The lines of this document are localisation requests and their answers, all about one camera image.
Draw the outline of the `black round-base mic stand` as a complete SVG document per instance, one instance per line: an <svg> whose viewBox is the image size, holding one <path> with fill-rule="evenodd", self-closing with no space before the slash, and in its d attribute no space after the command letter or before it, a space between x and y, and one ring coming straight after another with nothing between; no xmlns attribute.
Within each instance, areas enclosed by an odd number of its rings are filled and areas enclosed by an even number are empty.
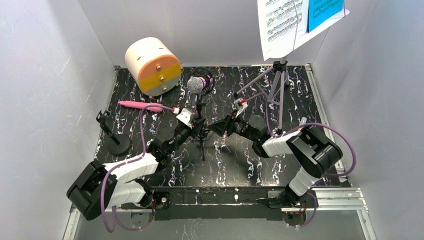
<svg viewBox="0 0 424 240"><path fill-rule="evenodd" d="M107 110L102 112L101 110L96 116L96 121L99 123L103 133L109 138L107 143L107 150L115 157L126 155L132 145L132 141L127 134L119 133L115 134L106 124L106 117L111 113Z"/></svg>

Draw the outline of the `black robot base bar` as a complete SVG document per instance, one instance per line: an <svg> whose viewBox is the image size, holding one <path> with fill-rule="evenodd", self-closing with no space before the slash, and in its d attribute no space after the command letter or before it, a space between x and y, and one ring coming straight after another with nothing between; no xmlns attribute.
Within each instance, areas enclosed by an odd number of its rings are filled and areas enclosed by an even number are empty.
<svg viewBox="0 0 424 240"><path fill-rule="evenodd" d="M310 197L299 203L285 200L284 187L169 187L152 188L148 199L155 202L157 221L179 219L293 220L313 207Z"/></svg>

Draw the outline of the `black tripod microphone stand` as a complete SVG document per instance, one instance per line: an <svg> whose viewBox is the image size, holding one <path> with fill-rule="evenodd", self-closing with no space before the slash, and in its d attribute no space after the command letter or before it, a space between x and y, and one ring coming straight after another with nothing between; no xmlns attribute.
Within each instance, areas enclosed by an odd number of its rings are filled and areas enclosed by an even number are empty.
<svg viewBox="0 0 424 240"><path fill-rule="evenodd" d="M206 106L206 103L203 103L203 97L205 97L206 95L209 95L214 90L214 88L215 88L214 76L208 68L196 67L189 74L189 79L191 77L201 77L201 78L204 78L204 81L205 81L205 87L203 88L201 93L194 94L196 96L197 116L193 119L193 121L198 120L198 119L205 119L206 120L206 118L204 118L203 115L202 115L202 109L203 109L203 107ZM205 123L205 138L207 137L209 132L210 132L210 130L207 128L206 123ZM202 161L205 160L205 151L204 151L204 140L205 140L205 138L203 138L203 139L197 138L200 142Z"/></svg>

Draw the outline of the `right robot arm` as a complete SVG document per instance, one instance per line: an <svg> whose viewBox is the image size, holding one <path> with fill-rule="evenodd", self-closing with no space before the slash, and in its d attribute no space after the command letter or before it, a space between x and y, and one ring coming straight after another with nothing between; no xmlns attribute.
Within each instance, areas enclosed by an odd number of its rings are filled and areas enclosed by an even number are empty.
<svg viewBox="0 0 424 240"><path fill-rule="evenodd" d="M250 140L252 149L262 158L294 155L300 169L280 196L287 202L299 200L343 157L340 147L312 123L306 123L277 137L268 132L268 126L262 116L253 115L245 121L232 114L207 128L221 137L237 134Z"/></svg>

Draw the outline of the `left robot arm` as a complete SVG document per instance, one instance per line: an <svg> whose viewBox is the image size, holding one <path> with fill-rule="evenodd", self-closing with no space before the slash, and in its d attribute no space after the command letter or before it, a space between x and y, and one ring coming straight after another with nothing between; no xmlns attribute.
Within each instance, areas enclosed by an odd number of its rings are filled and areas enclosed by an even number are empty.
<svg viewBox="0 0 424 240"><path fill-rule="evenodd" d="M106 208L140 203L146 190L136 180L165 168L168 159L188 138L200 137L205 119L188 125L179 121L173 130L162 128L145 154L113 163L90 162L66 192L67 198L90 221Z"/></svg>

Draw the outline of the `silver mesh studio microphone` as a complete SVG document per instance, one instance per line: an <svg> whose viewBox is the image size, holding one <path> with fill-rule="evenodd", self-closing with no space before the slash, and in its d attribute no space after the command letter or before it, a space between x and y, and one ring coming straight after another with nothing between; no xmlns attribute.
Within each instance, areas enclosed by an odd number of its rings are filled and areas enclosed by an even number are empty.
<svg viewBox="0 0 424 240"><path fill-rule="evenodd" d="M199 94L205 87L205 79L203 77L194 76L187 81L187 89L192 94Z"/></svg>

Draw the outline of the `pink microphone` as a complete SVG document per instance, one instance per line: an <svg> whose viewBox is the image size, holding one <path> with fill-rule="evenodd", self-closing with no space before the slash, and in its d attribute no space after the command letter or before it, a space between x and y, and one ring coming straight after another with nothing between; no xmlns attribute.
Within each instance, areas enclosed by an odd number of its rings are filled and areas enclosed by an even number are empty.
<svg viewBox="0 0 424 240"><path fill-rule="evenodd" d="M147 103L147 102L140 102L140 101L121 100L119 101L119 104L127 108L134 108L134 109L140 109L140 110L145 108L146 110L151 112L163 111L163 109L161 108L162 105L160 103Z"/></svg>

